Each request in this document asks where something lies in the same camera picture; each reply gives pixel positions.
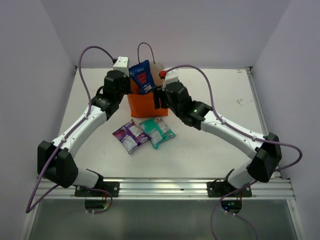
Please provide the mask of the blue Burts chip bag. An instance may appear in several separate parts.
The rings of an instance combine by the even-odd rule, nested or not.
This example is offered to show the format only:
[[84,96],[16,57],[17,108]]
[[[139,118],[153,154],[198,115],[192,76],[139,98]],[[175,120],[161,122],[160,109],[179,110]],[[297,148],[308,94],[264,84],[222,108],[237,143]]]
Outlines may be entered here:
[[145,60],[129,68],[129,76],[133,81],[132,92],[137,95],[146,95],[156,86],[153,79],[150,62]]

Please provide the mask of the teal snack packet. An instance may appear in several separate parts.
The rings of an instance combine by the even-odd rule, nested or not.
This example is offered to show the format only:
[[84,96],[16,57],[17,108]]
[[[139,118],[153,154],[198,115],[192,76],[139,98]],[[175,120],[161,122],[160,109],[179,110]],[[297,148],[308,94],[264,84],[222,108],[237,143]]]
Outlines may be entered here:
[[150,137],[154,149],[176,136],[160,116],[140,122],[139,127]]

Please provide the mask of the purple snack packet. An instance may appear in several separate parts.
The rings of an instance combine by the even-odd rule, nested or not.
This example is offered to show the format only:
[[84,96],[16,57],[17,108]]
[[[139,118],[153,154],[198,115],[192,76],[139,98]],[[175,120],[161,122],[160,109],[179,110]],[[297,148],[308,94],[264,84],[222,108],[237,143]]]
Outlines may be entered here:
[[151,140],[151,138],[131,119],[122,127],[112,133],[126,151],[131,154],[138,149],[142,144]]

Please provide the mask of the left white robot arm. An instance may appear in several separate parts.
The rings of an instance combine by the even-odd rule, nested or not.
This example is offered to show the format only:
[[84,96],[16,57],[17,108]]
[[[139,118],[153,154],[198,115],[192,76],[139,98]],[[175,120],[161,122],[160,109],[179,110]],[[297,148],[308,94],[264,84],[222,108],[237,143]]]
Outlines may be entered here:
[[103,193],[102,176],[78,168],[75,156],[97,128],[119,109],[124,97],[131,92],[129,73],[110,70],[104,78],[102,92],[97,92],[83,115],[63,134],[51,142],[42,141],[37,148],[37,173],[63,187],[86,187],[92,196]]

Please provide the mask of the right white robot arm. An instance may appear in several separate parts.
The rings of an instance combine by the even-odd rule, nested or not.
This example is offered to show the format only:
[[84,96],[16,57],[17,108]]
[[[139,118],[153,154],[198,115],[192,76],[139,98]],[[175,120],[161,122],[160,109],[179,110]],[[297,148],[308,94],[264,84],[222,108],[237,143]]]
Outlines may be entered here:
[[235,196],[253,181],[269,182],[282,158],[277,135],[251,132],[235,123],[228,126],[227,119],[216,117],[211,106],[193,100],[179,81],[155,87],[152,92],[155,108],[170,109],[185,125],[219,137],[249,158],[224,178],[222,189],[227,196]]

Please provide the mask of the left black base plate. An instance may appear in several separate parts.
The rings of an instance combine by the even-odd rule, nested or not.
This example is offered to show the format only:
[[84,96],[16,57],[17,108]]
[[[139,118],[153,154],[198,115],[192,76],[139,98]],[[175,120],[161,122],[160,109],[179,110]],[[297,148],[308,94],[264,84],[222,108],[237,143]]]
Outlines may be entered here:
[[75,197],[94,198],[94,197],[118,197],[120,191],[120,183],[118,181],[102,181],[95,189],[78,186],[75,189]]

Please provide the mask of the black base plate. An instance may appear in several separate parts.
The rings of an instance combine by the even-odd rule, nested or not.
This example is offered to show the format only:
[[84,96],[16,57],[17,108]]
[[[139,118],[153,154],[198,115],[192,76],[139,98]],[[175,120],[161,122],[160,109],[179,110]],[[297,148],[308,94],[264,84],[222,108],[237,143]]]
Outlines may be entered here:
[[208,181],[206,183],[206,190],[209,198],[221,198],[233,191],[236,191],[236,192],[234,192],[233,194],[230,194],[228,197],[250,198],[253,196],[250,187],[239,190],[233,187],[232,185],[230,185],[228,182],[221,181],[220,179],[215,179],[214,181]]
[[75,197],[94,198],[94,197],[118,197],[120,191],[120,183],[118,181],[102,181],[95,189],[78,186],[75,189]]

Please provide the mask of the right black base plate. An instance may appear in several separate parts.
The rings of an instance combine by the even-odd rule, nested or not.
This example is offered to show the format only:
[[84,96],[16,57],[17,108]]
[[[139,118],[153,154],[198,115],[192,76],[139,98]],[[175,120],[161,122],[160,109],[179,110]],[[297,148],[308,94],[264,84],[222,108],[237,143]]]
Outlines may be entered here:
[[221,198],[233,191],[236,191],[236,192],[234,192],[233,194],[230,194],[228,197],[250,198],[253,196],[250,187],[239,190],[233,187],[232,185],[230,185],[228,182],[221,181],[220,179],[215,179],[214,181],[208,181],[206,183],[206,190],[209,198]]

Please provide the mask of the aluminium mounting rail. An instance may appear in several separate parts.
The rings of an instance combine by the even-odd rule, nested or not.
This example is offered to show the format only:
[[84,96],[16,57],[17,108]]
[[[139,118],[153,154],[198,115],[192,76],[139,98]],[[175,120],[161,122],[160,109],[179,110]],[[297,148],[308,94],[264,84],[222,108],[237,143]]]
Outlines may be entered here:
[[[209,183],[213,178],[105,178],[119,200],[217,200]],[[289,180],[272,178],[268,183],[257,182],[244,188],[235,198],[249,200],[294,200]]]

